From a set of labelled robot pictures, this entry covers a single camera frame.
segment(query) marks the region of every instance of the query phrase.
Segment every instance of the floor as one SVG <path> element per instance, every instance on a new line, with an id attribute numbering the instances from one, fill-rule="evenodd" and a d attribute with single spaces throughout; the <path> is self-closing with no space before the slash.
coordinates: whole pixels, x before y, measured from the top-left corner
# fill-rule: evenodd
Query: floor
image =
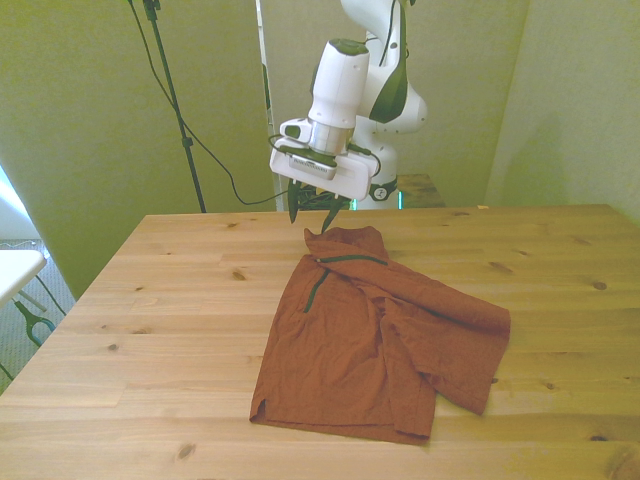
<path id="1" fill-rule="evenodd" d="M 47 258 L 47 266 L 39 273 L 39 277 L 47 285 L 62 309 L 68 312 L 75 300 L 58 268 L 53 263 L 53 259 L 49 257 L 49 252 L 42 240 L 0 240 L 0 250 L 9 249 L 39 250 L 43 253 Z M 47 311 L 42 313 L 31 303 L 22 301 L 29 310 L 38 316 L 49 319 L 54 325 L 60 323 L 63 318 L 62 313 L 36 279 L 32 280 L 24 288 L 24 291 L 47 307 Z M 34 328 L 34 333 L 40 340 L 45 340 L 49 335 L 49 330 L 39 324 Z M 36 351 L 37 347 L 27 338 L 25 333 L 24 317 L 13 303 L 0 308 L 0 363 L 15 377 Z M 10 383 L 9 378 L 0 370 L 0 394 L 6 390 Z"/>

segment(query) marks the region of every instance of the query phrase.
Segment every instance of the cloth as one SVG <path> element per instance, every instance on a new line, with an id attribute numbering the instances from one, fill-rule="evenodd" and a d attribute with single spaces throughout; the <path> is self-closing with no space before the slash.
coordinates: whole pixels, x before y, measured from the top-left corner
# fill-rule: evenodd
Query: cloth
<path id="1" fill-rule="evenodd" d="M 422 444 L 436 392 L 482 414 L 510 316 L 389 259 L 373 227 L 305 230 L 250 420 Z"/>

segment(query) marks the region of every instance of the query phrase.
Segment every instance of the zipper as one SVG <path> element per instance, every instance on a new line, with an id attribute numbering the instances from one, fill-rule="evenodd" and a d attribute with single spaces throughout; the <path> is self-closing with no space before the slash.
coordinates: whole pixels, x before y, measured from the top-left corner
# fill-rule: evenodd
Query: zipper
<path id="1" fill-rule="evenodd" d="M 380 260 L 376 257 L 370 257 L 369 255 L 342 255 L 340 257 L 316 258 L 316 262 L 318 263 L 333 263 L 341 262 L 343 260 L 371 260 L 372 262 L 380 263 L 381 265 L 388 265 L 384 260 Z"/>
<path id="2" fill-rule="evenodd" d="M 320 287 L 320 285 L 322 285 L 322 282 L 324 282 L 329 276 L 329 272 L 330 270 L 326 269 L 322 274 L 322 277 L 320 277 L 320 280 L 318 280 L 316 284 L 313 286 L 313 288 L 311 289 L 311 293 L 309 294 L 309 300 L 307 301 L 307 306 L 304 307 L 304 313 L 307 313 L 309 310 L 311 310 L 311 305 L 313 305 L 313 299 L 316 296 L 316 292 L 318 291 L 318 288 Z"/>
<path id="3" fill-rule="evenodd" d="M 333 262 L 341 262 L 343 260 L 370 260 L 372 262 L 380 263 L 382 265 L 388 265 L 388 263 L 385 262 L 384 260 L 380 260 L 379 258 L 376 258 L 376 257 L 370 257 L 369 255 L 342 255 L 339 257 L 316 258 L 316 262 L 318 263 L 333 263 Z M 313 299 L 316 296 L 316 292 L 318 291 L 318 288 L 320 288 L 320 285 L 322 285 L 322 283 L 327 279 L 327 276 L 329 276 L 329 272 L 330 270 L 326 269 L 322 274 L 322 277 L 320 277 L 320 280 L 318 280 L 316 284 L 313 286 L 313 288 L 311 289 L 311 293 L 309 294 L 309 300 L 307 301 L 307 306 L 304 308 L 304 313 L 308 313 L 309 310 L 311 310 L 311 306 L 313 305 Z"/>

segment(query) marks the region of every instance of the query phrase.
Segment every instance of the wood knot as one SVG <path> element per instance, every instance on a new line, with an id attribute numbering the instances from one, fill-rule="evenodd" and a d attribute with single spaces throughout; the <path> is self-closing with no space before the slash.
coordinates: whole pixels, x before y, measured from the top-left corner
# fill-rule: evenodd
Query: wood knot
<path id="1" fill-rule="evenodd" d="M 513 270 L 511 270 L 509 267 L 507 267 L 506 265 L 503 265 L 502 263 L 499 262 L 489 262 L 489 265 L 491 265 L 493 268 L 495 268 L 496 270 L 500 270 L 503 273 L 513 273 Z"/>
<path id="2" fill-rule="evenodd" d="M 195 444 L 188 443 L 186 445 L 183 445 L 182 447 L 180 447 L 180 450 L 178 451 L 178 459 L 184 460 L 185 458 L 193 455 L 195 451 L 196 451 Z"/>

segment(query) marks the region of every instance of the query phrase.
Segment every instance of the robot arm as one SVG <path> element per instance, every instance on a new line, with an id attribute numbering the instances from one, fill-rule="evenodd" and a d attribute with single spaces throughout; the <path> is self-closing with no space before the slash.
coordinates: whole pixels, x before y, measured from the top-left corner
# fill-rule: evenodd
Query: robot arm
<path id="1" fill-rule="evenodd" d="M 405 3 L 342 0 L 347 15 L 367 29 L 367 41 L 327 43 L 308 117 L 280 127 L 270 162 L 275 173 L 336 197 L 370 196 L 372 178 L 388 163 L 376 155 L 384 147 L 372 135 L 416 131 L 426 118 L 426 104 L 407 81 Z M 395 153 L 384 153 L 392 153 L 395 178 Z"/>

